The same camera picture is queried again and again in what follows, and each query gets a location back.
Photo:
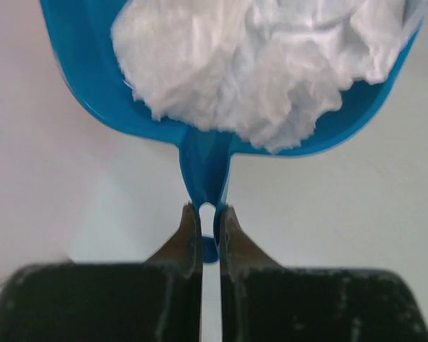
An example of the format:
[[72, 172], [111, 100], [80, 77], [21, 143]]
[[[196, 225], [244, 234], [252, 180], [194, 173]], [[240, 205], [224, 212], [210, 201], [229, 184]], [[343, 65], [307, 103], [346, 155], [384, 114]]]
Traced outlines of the blue plastic dustpan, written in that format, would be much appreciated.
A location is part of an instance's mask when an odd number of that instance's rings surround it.
[[[97, 120], [119, 132], [169, 143], [178, 148], [180, 170], [195, 207], [225, 207], [230, 159], [235, 153], [261, 155], [262, 150], [232, 133], [202, 132], [185, 123], [152, 119], [131, 97], [113, 53], [110, 27], [122, 1], [42, 1], [49, 40], [63, 79], [76, 100]], [[342, 93], [342, 107], [324, 114], [312, 136], [283, 157], [324, 152], [351, 138], [381, 108], [410, 52], [400, 52], [389, 78], [381, 84], [356, 82]]]

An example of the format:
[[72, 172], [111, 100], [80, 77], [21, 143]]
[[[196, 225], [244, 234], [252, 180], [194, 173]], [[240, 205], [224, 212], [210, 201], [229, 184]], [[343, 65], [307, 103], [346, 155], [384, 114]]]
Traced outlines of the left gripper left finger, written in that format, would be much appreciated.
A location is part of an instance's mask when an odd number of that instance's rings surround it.
[[144, 262], [167, 276], [163, 310], [156, 327], [157, 341], [199, 341], [203, 280], [200, 216], [191, 203], [183, 206], [179, 227]]

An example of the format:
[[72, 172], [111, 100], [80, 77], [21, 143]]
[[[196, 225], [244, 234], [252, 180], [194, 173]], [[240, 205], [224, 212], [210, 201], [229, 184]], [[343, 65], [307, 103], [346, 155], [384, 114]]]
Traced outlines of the white paper scrap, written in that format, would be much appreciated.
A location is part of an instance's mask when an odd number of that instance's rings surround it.
[[357, 81], [385, 82], [428, 1], [129, 1], [111, 26], [154, 120], [297, 147]]

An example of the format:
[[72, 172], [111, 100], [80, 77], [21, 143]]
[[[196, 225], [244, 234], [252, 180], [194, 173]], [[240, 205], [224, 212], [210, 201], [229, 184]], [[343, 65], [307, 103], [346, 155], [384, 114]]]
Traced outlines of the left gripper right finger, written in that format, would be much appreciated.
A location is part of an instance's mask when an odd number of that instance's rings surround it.
[[248, 315], [245, 280], [251, 271], [283, 270], [242, 229], [232, 206], [219, 219], [220, 291], [222, 340], [245, 341]]

